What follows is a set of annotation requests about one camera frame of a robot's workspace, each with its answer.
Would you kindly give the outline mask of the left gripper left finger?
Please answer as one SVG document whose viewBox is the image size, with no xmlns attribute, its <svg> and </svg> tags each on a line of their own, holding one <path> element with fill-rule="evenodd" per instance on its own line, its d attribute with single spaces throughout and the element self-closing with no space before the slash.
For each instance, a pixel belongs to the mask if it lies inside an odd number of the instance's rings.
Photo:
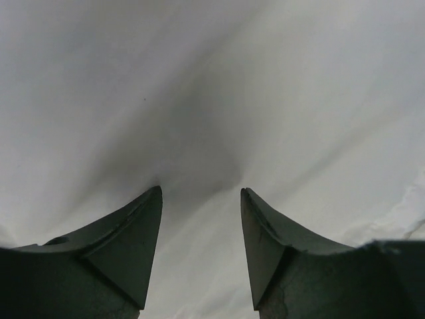
<svg viewBox="0 0 425 319">
<path fill-rule="evenodd" d="M 43 245 L 1 249 L 2 318 L 137 318 L 161 223 L 160 187 Z"/>
</svg>

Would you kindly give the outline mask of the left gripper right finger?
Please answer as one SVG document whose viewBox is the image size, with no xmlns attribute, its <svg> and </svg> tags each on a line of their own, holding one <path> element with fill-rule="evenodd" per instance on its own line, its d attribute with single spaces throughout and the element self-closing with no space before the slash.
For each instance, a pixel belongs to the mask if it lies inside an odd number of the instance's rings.
<svg viewBox="0 0 425 319">
<path fill-rule="evenodd" d="M 250 289 L 261 318 L 423 318 L 424 242 L 337 243 L 240 192 Z"/>
</svg>

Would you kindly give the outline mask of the blue white bear pillowcase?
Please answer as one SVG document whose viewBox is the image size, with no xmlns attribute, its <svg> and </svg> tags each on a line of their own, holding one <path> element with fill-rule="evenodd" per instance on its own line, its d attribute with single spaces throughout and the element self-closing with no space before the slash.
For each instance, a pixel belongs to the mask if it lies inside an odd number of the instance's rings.
<svg viewBox="0 0 425 319">
<path fill-rule="evenodd" d="M 153 185 L 143 318 L 254 318 L 240 190 L 346 245 L 424 238 L 423 1 L 2 1 L 1 245 Z"/>
</svg>

